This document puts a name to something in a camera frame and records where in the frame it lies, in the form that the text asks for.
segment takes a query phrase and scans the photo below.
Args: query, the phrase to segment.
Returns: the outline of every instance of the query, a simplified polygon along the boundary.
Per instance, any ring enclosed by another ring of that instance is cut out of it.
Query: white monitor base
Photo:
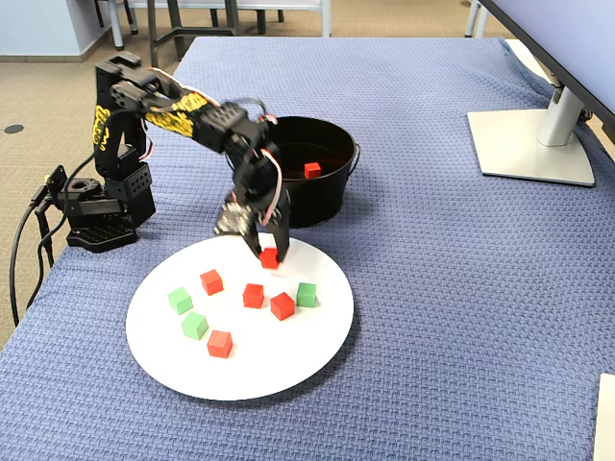
[[[470,129],[483,175],[595,185],[577,135],[568,145],[545,147],[537,140],[546,109],[469,112]]]

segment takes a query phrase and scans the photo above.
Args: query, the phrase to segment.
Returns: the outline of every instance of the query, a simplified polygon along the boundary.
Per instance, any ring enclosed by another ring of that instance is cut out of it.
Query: blue tablecloth
[[[596,188],[480,174],[466,112],[551,93],[502,41],[197,38],[176,75],[361,144],[339,215],[292,232],[348,276],[350,335],[259,400],[196,400],[139,368],[131,296],[211,236],[232,185],[222,157],[152,130],[158,211],[140,240],[67,249],[0,356],[0,458],[591,459],[615,371],[615,167],[580,126]]]

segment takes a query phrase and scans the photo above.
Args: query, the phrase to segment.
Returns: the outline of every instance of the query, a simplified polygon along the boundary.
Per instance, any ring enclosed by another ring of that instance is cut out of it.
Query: monitor
[[[573,129],[583,106],[615,125],[615,1],[480,1],[565,85],[547,109],[468,114],[482,173],[594,185]]]

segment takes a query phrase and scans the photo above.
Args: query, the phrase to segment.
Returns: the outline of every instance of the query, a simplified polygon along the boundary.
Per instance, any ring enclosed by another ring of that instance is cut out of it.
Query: red cube
[[[265,295],[262,285],[248,283],[246,289],[243,291],[243,306],[260,309],[264,298]]]
[[[265,248],[260,252],[260,265],[264,269],[278,269],[278,249],[277,248]]]
[[[286,293],[281,293],[271,299],[271,312],[278,320],[284,320],[295,313],[295,302]]]
[[[208,352],[212,357],[229,358],[231,348],[233,347],[233,338],[226,331],[214,330],[211,333],[208,341]]]
[[[210,296],[224,289],[224,286],[222,286],[222,279],[215,270],[201,274],[201,282],[203,283],[203,288],[205,288],[205,291]]]
[[[306,179],[308,180],[318,178],[320,176],[320,165],[317,161],[314,161],[313,163],[306,163],[304,166],[304,173],[306,175]]]

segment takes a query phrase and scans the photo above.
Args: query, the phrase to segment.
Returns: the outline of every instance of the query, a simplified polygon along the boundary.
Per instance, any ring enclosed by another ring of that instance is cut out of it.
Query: white plate
[[[260,235],[262,248],[274,246]],[[208,296],[200,275],[215,269],[224,291]],[[315,283],[316,307],[297,307],[279,321],[269,300],[285,291],[296,299],[299,282]],[[243,306],[246,283],[264,286],[261,309]],[[167,294],[183,286],[194,307],[178,315]],[[200,341],[184,336],[189,312],[206,316]],[[353,321],[353,293],[339,266],[320,250],[294,238],[277,271],[260,267],[241,237],[223,236],[184,248],[154,269],[136,289],[126,316],[128,345],[153,379],[175,391],[211,400],[245,400],[275,394],[315,374],[342,346]],[[211,357],[213,330],[228,331],[228,359]]]

